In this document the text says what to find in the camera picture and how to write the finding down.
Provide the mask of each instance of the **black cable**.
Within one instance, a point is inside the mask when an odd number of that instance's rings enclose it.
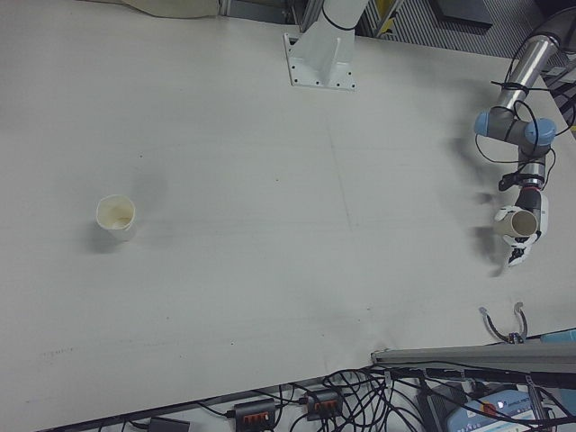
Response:
[[[483,402],[482,400],[480,400],[479,398],[474,398],[470,393],[468,393],[468,392],[466,392],[466,391],[464,391],[464,390],[461,390],[461,389],[459,389],[459,388],[457,388],[457,387],[451,386],[450,384],[447,384],[447,383],[445,383],[445,382],[442,382],[442,381],[439,381],[439,380],[435,380],[434,378],[425,378],[425,379],[426,379],[426,381],[431,381],[432,383],[444,385],[445,387],[449,387],[449,388],[451,388],[451,389],[453,389],[453,390],[456,390],[457,392],[460,392],[461,394],[465,395],[467,398],[471,399],[472,401],[478,402],[478,403],[480,403],[482,406],[484,405],[484,402]],[[493,409],[492,412],[493,412],[494,414],[497,414],[497,415],[499,415],[499,416],[502,416],[502,417],[505,418],[505,419],[512,419],[511,416],[509,416],[508,414],[505,414],[505,413],[503,413],[503,412],[501,412],[501,411],[497,411],[497,410]]]
[[[300,421],[302,421],[302,419],[306,418],[306,416],[308,416],[307,413],[302,414],[301,416],[299,416],[299,417],[292,423],[292,425],[290,426],[290,432],[293,432],[293,431],[294,431],[294,428],[296,428],[296,425],[297,425]]]
[[[457,400],[454,400],[454,399],[452,399],[452,398],[449,398],[449,397],[445,396],[445,395],[442,394],[442,393],[438,393],[437,391],[434,391],[434,390],[430,389],[429,387],[424,388],[424,387],[422,387],[422,386],[419,386],[419,385],[416,385],[416,384],[412,384],[412,383],[410,383],[410,382],[405,382],[405,381],[403,381],[403,380],[401,380],[401,379],[398,379],[398,378],[396,379],[396,381],[397,381],[398,383],[400,383],[400,384],[407,385],[407,386],[412,387],[412,388],[414,388],[414,389],[419,389],[419,390],[421,390],[421,391],[423,391],[423,392],[428,392],[428,393],[434,394],[434,395],[436,395],[436,396],[439,396],[440,398],[442,398],[442,399],[444,399],[444,400],[446,400],[446,401],[449,401],[449,402],[453,403],[454,405],[456,405],[456,406],[458,406],[458,407],[460,407],[460,408],[464,408],[465,410],[469,410],[470,412],[473,412],[473,413],[475,413],[475,414],[478,414],[478,415],[481,415],[481,416],[484,416],[484,417],[488,417],[488,418],[491,418],[491,419],[496,419],[496,420],[499,420],[499,421],[508,422],[508,423],[521,424],[521,425],[526,426],[527,428],[529,428],[529,430],[536,430],[535,427],[532,427],[530,424],[527,424],[527,423],[526,423],[527,421],[530,421],[530,420],[518,420],[518,419],[512,418],[512,417],[510,417],[510,416],[501,417],[501,416],[489,414],[489,413],[487,413],[487,412],[480,411],[479,409],[474,409],[474,408],[472,408],[472,407],[468,407],[468,406],[466,406],[465,404],[462,404],[462,403],[460,403],[460,402],[457,401]]]
[[[134,426],[136,429],[140,429],[140,430],[148,430],[149,429],[149,425],[145,424],[145,423],[136,423],[135,421],[132,420],[128,420],[128,422]]]
[[[414,401],[411,398],[406,396],[406,393],[404,393],[398,389],[395,389],[394,392],[398,393],[406,402],[408,402],[414,408],[414,410],[416,410],[416,412],[418,413],[418,415],[420,416],[421,419],[424,418],[424,416],[422,415],[422,412],[420,411],[419,406],[416,405],[416,403],[414,403]]]
[[[425,390],[426,392],[435,394],[436,396],[446,400],[446,401],[450,401],[452,402],[454,405],[457,405],[458,407],[464,408],[465,410],[469,410],[471,412],[474,412],[475,414],[484,416],[484,417],[488,417],[490,419],[495,419],[495,420],[499,420],[499,421],[504,421],[504,422],[508,422],[508,423],[516,423],[519,425],[522,425],[526,428],[528,428],[529,430],[539,430],[540,428],[551,428],[554,426],[559,426],[559,425],[567,425],[567,424],[571,424],[571,423],[576,423],[576,416],[566,416],[563,418],[557,418],[556,420],[551,420],[551,419],[534,419],[534,420],[522,420],[519,418],[503,418],[501,416],[495,416],[492,415],[488,412],[482,412],[478,409],[474,409],[472,407],[468,407],[460,402],[458,402],[457,400],[453,400],[451,398],[448,398],[447,396],[445,396],[442,393],[438,393],[437,391],[433,391],[432,389],[430,389],[429,387],[426,389],[423,389],[421,386],[418,386],[416,384],[412,384],[410,382],[405,382],[401,379],[396,379],[396,381],[398,383],[407,385],[409,387],[415,388],[415,389],[420,389],[420,390]]]
[[[538,146],[538,139],[540,138],[540,133],[538,131],[538,122],[536,121],[536,116],[534,115],[534,111],[532,111],[532,108],[530,108],[530,105],[528,105],[526,102],[521,101],[519,99],[514,101],[514,103],[512,104],[512,107],[514,108],[514,112],[516,113],[518,118],[520,118],[520,116],[518,115],[518,112],[516,111],[516,104],[521,104],[521,105],[526,107],[526,109],[528,110],[528,113],[530,114],[530,118],[532,119],[532,123],[534,124],[534,130],[535,130],[536,137],[534,140],[534,146],[532,147],[532,153],[530,153],[530,155],[525,155],[525,156],[528,156],[529,158],[531,158],[536,153],[536,148]]]
[[[419,418],[416,414],[414,414],[412,411],[410,411],[409,409],[405,409],[403,407],[396,407],[396,410],[398,411],[403,411],[407,414],[410,414],[420,425],[422,425],[424,428],[426,427],[426,425],[424,424],[424,421],[422,421],[421,418]]]
[[[566,408],[564,407],[555,397],[553,394],[551,394],[548,390],[543,389],[542,387],[538,387],[538,390],[540,392],[542,392],[543,394],[545,394],[546,396],[548,396],[548,399],[550,399],[552,402],[554,402],[554,404],[560,409],[561,412],[563,412],[564,414],[566,414],[567,416],[571,416],[572,413]]]
[[[544,182],[544,185],[542,186],[542,190],[544,190],[548,186],[548,181],[550,180],[550,173],[552,173],[552,168],[554,168],[556,165],[556,152],[554,151],[553,148],[550,148],[550,151],[552,151],[552,154],[554,155],[554,161],[552,162],[552,164],[548,168],[548,173],[546,174],[546,181]]]
[[[495,84],[496,86],[499,86],[503,89],[509,90],[510,85],[514,84],[514,83],[499,83],[496,81],[490,81],[492,84]],[[574,99],[574,97],[570,97],[568,96],[565,92],[563,91],[559,91],[558,89],[552,89],[552,88],[545,88],[545,87],[529,87],[526,88],[526,90],[528,92],[531,91],[536,91],[536,92],[548,92],[550,93],[552,96],[556,97],[556,96],[562,96],[564,98],[566,98],[566,103],[562,106],[562,108],[568,104],[572,110],[572,117],[571,117],[571,121],[569,123],[569,125],[561,130],[560,132],[556,132],[556,134],[554,135],[555,137],[562,135],[563,133],[569,131],[572,126],[574,125],[574,123],[576,122],[576,100]]]
[[[281,392],[281,391],[282,391],[282,386],[279,385],[278,388],[280,389],[279,392]],[[260,391],[260,390],[251,390],[251,392],[253,392],[253,393],[258,393],[258,394],[262,394],[262,395],[267,396],[267,397],[269,397],[269,398],[276,399],[277,401],[280,401],[281,403],[282,403],[282,402],[285,402],[285,403],[283,404],[284,406],[287,406],[287,405],[289,405],[289,404],[291,404],[291,403],[292,403],[292,404],[295,404],[295,405],[298,405],[298,404],[299,404],[299,402],[298,402],[297,400],[293,400],[293,399],[292,399],[293,396],[294,396],[294,388],[293,388],[293,387],[292,387],[292,395],[290,396],[289,399],[280,398],[280,397],[278,397],[278,396],[273,395],[272,393],[267,393],[267,392],[265,392],[265,391]]]
[[[343,379],[343,381],[345,381],[347,383],[347,387],[349,388],[349,390],[355,395],[356,397],[356,405],[353,408],[350,408],[350,406],[347,404],[346,399],[343,399],[343,402],[346,404],[346,408],[348,410],[348,415],[345,415],[344,412],[341,413],[341,416],[346,420],[347,424],[351,424],[354,427],[359,427],[362,429],[366,429],[366,428],[371,428],[373,426],[377,426],[377,423],[380,421],[380,419],[382,418],[382,416],[380,416],[379,418],[376,418],[369,422],[366,423],[366,419],[365,419],[365,410],[366,408],[371,405],[374,401],[374,399],[378,396],[377,394],[377,390],[373,390],[367,392],[362,398],[358,395],[357,390],[354,388],[355,385],[357,385],[357,383],[350,383],[346,377],[341,374],[340,377]],[[370,384],[373,384],[374,382],[378,382],[378,380],[376,378],[372,378],[371,380],[368,381]],[[328,380],[326,382],[324,382],[324,385],[328,388],[333,388],[331,385],[331,380],[328,378]],[[366,398],[370,398],[366,404],[364,404],[364,399]],[[362,423],[358,423],[356,421],[356,418],[358,416],[362,415],[363,416],[363,420]]]
[[[208,411],[211,412],[212,414],[216,414],[217,416],[224,417],[224,418],[226,418],[226,419],[228,418],[228,416],[226,415],[226,413],[224,413],[224,412],[219,412],[219,411],[217,411],[216,409],[210,408],[209,406],[204,405],[204,404],[201,403],[201,402],[195,402],[195,404],[201,406],[201,407],[204,408],[205,410],[208,410]]]
[[[480,152],[482,157],[485,158],[486,160],[488,160],[489,162],[491,162],[492,164],[517,164],[519,162],[519,160],[495,160],[495,159],[492,159],[492,158],[486,156],[486,154],[480,148],[480,144],[478,143],[478,134],[475,135],[474,141],[476,142],[476,148],[478,149],[478,151]]]

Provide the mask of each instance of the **paper cup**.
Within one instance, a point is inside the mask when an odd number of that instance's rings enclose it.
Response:
[[[109,195],[98,203],[96,222],[120,241],[128,241],[134,237],[134,218],[136,207],[124,195]]]
[[[538,229],[536,216],[527,210],[511,211],[504,219],[494,223],[494,230],[501,236],[530,237]]]

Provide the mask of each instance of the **electrical cable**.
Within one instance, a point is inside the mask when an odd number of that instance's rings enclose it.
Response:
[[[525,155],[525,156],[528,156],[528,158],[531,158],[536,153],[536,148],[538,146],[538,139],[540,138],[540,132],[538,130],[538,122],[536,121],[536,116],[534,115],[534,111],[532,111],[532,108],[530,108],[530,105],[528,105],[526,102],[518,99],[518,100],[514,101],[514,103],[512,104],[512,107],[514,108],[514,113],[516,114],[516,116],[519,119],[520,119],[520,116],[518,115],[518,111],[516,110],[516,104],[521,104],[524,107],[526,107],[526,109],[528,110],[528,113],[530,114],[530,118],[532,119],[532,123],[534,124],[535,139],[534,139],[534,146],[532,147],[532,153],[530,153],[530,155]]]
[[[496,415],[492,415],[488,412],[482,412],[478,409],[474,409],[472,407],[466,406],[460,402],[458,402],[457,400],[453,400],[451,398],[448,398],[447,396],[445,396],[442,393],[438,393],[437,391],[433,391],[432,389],[430,389],[429,387],[427,389],[423,389],[421,386],[418,386],[416,384],[412,384],[410,382],[405,382],[401,379],[396,379],[396,381],[398,383],[407,385],[409,387],[415,388],[415,389],[419,389],[419,390],[425,390],[426,392],[432,393],[446,401],[452,402],[454,405],[457,405],[461,408],[464,408],[465,410],[469,410],[470,412],[473,412],[475,414],[479,414],[481,416],[484,417],[488,417],[490,419],[496,419],[499,421],[504,421],[504,422],[508,422],[508,423],[516,423],[519,425],[522,425],[526,428],[528,428],[528,430],[539,430],[539,428],[551,428],[554,426],[559,426],[559,425],[566,425],[566,424],[571,424],[571,423],[575,423],[576,422],[576,417],[575,416],[566,416],[563,418],[557,418],[555,420],[551,420],[551,419],[534,419],[534,420],[523,420],[523,419],[519,419],[519,418],[503,418],[501,416],[496,416]]]
[[[548,181],[550,180],[550,173],[552,173],[552,168],[554,168],[556,166],[556,152],[554,151],[553,148],[550,148],[550,151],[552,151],[552,154],[554,156],[554,160],[553,160],[552,164],[550,165],[550,167],[548,168],[548,173],[546,173],[546,181],[544,182],[544,185],[542,186],[542,190],[544,190],[548,186]]]
[[[204,405],[204,404],[201,403],[201,402],[195,402],[195,404],[201,406],[201,407],[204,408],[205,410],[208,410],[208,411],[211,412],[212,414],[215,414],[215,415],[220,416],[220,417],[224,417],[224,418],[226,418],[226,419],[228,418],[228,416],[227,416],[225,413],[219,412],[219,411],[217,411],[217,410],[214,409],[214,408],[210,408],[209,406]]]
[[[543,389],[542,387],[537,387],[537,389],[542,392],[543,394],[545,394],[548,399],[550,399],[552,402],[554,402],[554,404],[560,409],[561,412],[563,412],[564,414],[566,414],[567,416],[571,416],[572,413],[566,408],[564,407],[556,398],[553,394],[551,394],[548,390]]]
[[[147,425],[145,423],[136,423],[135,421],[132,421],[132,420],[128,420],[128,423],[130,423],[136,429],[140,429],[140,430],[148,430],[149,429],[149,425]]]
[[[432,383],[444,385],[445,387],[449,387],[449,388],[451,388],[451,389],[453,389],[453,390],[456,390],[457,392],[460,392],[461,394],[465,395],[466,397],[468,397],[468,398],[471,399],[472,401],[478,402],[478,403],[480,403],[482,406],[484,405],[484,402],[483,402],[483,401],[481,401],[479,398],[474,398],[470,393],[468,393],[468,392],[466,392],[466,391],[464,391],[464,390],[458,389],[457,387],[453,387],[453,386],[451,386],[451,385],[449,385],[449,384],[447,384],[447,383],[445,383],[445,382],[436,380],[436,379],[434,379],[434,378],[429,378],[429,377],[427,377],[427,378],[425,378],[425,379],[426,379],[426,381],[431,381]],[[512,419],[511,416],[509,416],[508,414],[505,414],[505,413],[503,413],[503,412],[501,412],[501,411],[497,411],[497,410],[493,409],[492,412],[493,412],[494,414],[497,414],[497,415],[499,415],[499,416],[502,416],[502,417],[505,418],[505,419]]]
[[[296,428],[296,425],[297,425],[300,421],[302,421],[302,419],[305,419],[306,416],[308,416],[307,413],[304,413],[304,414],[302,414],[301,416],[299,416],[299,417],[292,423],[292,425],[290,426],[290,432],[293,432],[293,431],[294,431],[294,428]]]

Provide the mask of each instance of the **yellow stripe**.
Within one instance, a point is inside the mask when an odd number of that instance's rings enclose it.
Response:
[[[392,6],[393,1],[394,0],[376,0],[376,7],[378,8],[380,16],[386,14],[390,6]]]

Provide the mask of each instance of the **white tabletop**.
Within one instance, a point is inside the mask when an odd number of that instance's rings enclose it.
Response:
[[[489,343],[480,306],[502,331],[516,301],[533,334],[576,326],[569,134],[547,237],[502,271],[491,235],[518,191],[471,129],[508,62],[357,40],[355,93],[296,88],[284,31],[0,2],[2,430]],[[95,226],[107,194],[136,204],[126,244]]]

